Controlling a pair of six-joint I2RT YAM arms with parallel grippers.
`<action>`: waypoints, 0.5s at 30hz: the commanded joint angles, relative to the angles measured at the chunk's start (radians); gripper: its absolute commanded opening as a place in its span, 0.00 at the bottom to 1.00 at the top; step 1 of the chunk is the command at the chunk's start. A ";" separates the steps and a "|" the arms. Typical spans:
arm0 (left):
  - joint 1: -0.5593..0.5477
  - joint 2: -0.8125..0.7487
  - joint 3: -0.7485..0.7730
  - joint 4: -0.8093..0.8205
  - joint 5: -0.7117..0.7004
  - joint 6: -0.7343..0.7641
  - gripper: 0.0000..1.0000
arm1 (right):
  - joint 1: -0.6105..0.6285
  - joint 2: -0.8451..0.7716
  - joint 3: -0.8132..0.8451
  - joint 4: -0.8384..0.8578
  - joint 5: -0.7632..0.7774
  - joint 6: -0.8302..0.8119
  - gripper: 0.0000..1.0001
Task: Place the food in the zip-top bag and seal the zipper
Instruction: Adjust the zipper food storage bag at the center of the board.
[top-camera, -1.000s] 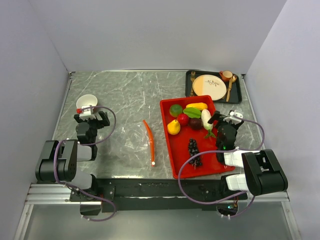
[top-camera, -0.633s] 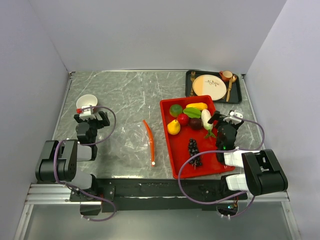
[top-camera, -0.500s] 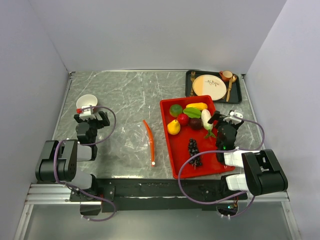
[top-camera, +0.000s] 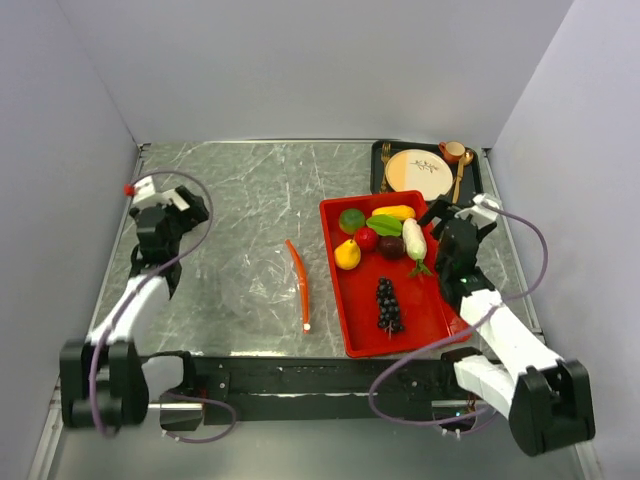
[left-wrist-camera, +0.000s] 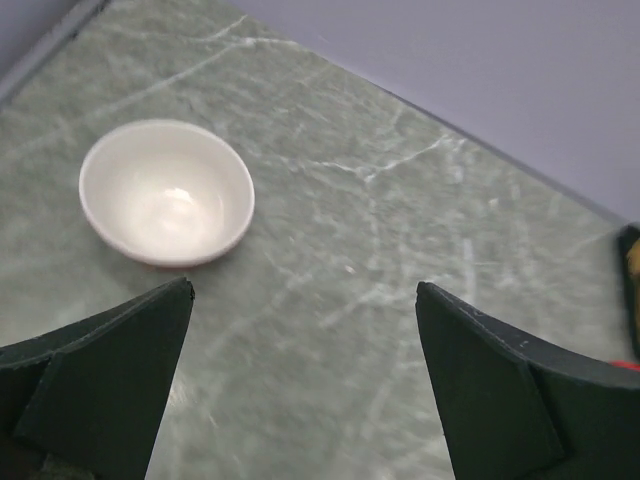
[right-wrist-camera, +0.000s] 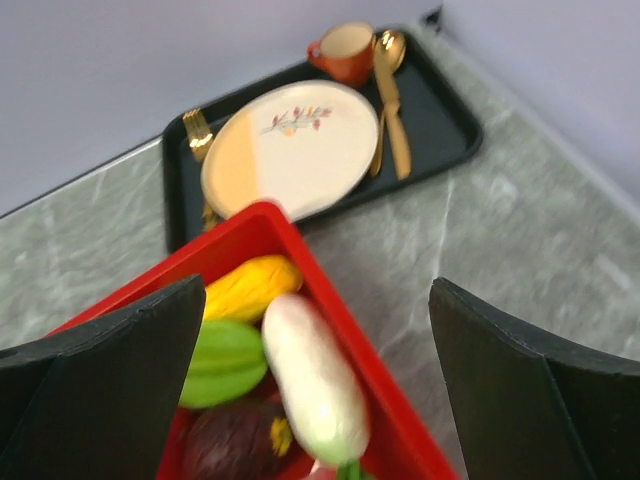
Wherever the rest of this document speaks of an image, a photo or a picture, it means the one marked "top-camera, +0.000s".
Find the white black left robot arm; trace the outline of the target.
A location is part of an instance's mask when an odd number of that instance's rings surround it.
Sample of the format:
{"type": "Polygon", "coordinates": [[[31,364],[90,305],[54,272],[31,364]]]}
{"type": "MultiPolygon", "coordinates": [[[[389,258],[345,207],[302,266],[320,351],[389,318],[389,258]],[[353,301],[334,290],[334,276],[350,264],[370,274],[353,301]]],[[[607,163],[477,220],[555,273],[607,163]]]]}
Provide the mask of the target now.
{"type": "Polygon", "coordinates": [[[149,403],[163,394],[184,402],[199,387],[188,353],[143,359],[136,343],[173,298],[182,274],[182,238],[210,222],[209,209],[183,185],[161,192],[153,181],[141,180],[131,190],[138,243],[124,293],[85,339],[68,341],[60,352],[61,412],[68,428],[117,432],[141,424],[149,403]]]}

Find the black grape bunch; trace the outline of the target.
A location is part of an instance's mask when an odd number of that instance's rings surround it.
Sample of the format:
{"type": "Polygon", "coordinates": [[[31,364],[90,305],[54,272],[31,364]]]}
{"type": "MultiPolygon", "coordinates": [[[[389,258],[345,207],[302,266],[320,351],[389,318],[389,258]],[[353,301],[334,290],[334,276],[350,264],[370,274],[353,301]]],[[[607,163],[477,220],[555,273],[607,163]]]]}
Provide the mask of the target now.
{"type": "Polygon", "coordinates": [[[377,327],[388,337],[404,331],[403,314],[395,293],[393,282],[387,277],[380,277],[376,287],[376,304],[378,307],[377,327]]]}

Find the clear zip bag orange zipper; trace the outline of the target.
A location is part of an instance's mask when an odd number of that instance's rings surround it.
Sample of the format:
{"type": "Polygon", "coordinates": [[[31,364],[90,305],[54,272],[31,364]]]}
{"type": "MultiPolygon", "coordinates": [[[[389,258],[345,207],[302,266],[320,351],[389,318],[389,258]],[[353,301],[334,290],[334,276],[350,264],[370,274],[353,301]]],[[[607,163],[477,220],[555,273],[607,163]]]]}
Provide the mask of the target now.
{"type": "Polygon", "coordinates": [[[231,257],[220,270],[223,304],[261,333],[311,333],[310,285],[291,240],[231,257]]]}

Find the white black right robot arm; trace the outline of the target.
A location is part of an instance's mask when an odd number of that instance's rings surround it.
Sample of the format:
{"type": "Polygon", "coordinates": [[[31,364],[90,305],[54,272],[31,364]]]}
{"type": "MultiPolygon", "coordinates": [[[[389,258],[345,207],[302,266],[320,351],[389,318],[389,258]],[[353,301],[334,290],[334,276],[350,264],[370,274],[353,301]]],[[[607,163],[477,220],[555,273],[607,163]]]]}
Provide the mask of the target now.
{"type": "Polygon", "coordinates": [[[469,391],[504,416],[530,457],[589,441],[596,433],[590,379],[577,360],[565,360],[511,311],[478,265],[479,246],[497,226],[499,202],[488,194],[461,208],[441,196],[420,219],[438,243],[435,272],[443,300],[488,344],[496,364],[466,356],[437,375],[449,398],[469,391]]]}

